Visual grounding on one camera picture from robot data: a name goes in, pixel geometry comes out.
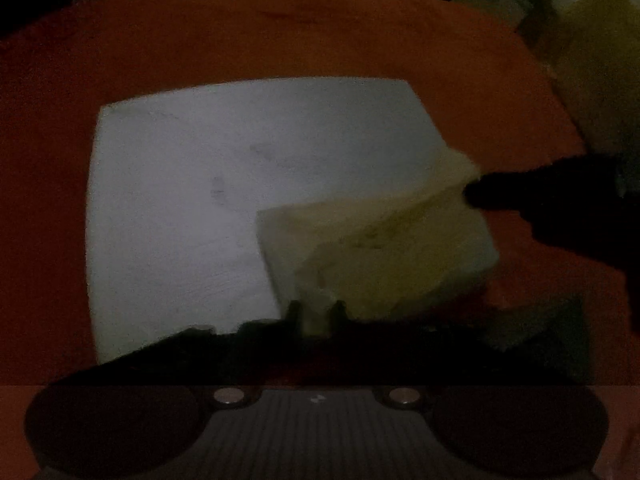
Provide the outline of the red cloth table cover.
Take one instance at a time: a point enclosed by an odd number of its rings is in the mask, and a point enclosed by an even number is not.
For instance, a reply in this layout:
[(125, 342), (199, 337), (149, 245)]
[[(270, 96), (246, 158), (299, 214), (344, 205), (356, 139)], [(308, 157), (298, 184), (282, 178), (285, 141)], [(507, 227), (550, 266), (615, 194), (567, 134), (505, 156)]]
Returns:
[(408, 81), (444, 139), (489, 171), (580, 154), (514, 32), (440, 0), (82, 0), (1, 45), (1, 474), (37, 472), (23, 430), (50, 379), (96, 359), (85, 195), (101, 106), (274, 77)]

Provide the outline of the white paper sheet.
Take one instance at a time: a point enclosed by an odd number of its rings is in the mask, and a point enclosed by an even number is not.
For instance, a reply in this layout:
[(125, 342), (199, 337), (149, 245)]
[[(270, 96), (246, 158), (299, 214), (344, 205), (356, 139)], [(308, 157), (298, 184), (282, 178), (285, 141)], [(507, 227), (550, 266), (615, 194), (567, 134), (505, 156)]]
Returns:
[(258, 211), (410, 192), (444, 151), (400, 80), (249, 80), (103, 107), (87, 193), (96, 356), (275, 318)]

